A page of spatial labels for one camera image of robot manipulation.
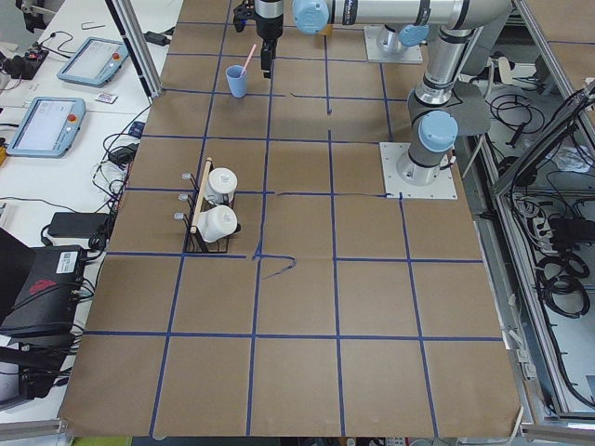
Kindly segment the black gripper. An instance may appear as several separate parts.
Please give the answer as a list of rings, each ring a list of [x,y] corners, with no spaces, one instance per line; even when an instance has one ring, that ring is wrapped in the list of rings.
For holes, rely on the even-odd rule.
[[[276,57],[278,39],[283,35],[284,17],[256,18],[257,34],[262,39],[260,67],[265,78],[271,78],[271,68]]]

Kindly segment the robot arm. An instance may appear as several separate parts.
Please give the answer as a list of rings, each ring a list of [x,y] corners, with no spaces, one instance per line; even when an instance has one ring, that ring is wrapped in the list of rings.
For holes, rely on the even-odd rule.
[[[305,34],[340,21],[361,24],[437,25],[422,81],[408,99],[426,114],[450,100],[457,76],[469,58],[481,28],[509,12],[509,1],[295,1],[292,14]]]
[[[263,76],[270,79],[277,42],[284,31],[284,0],[256,0],[255,11],[257,34],[263,41],[260,66]]]

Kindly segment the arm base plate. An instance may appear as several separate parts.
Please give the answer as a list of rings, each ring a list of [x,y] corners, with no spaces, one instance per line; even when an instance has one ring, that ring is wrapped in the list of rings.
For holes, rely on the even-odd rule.
[[[410,143],[381,142],[380,160],[385,194],[393,199],[456,200],[456,186],[448,155],[426,168],[409,157]]]
[[[368,25],[364,27],[367,60],[380,63],[421,64],[420,45],[428,25]]]

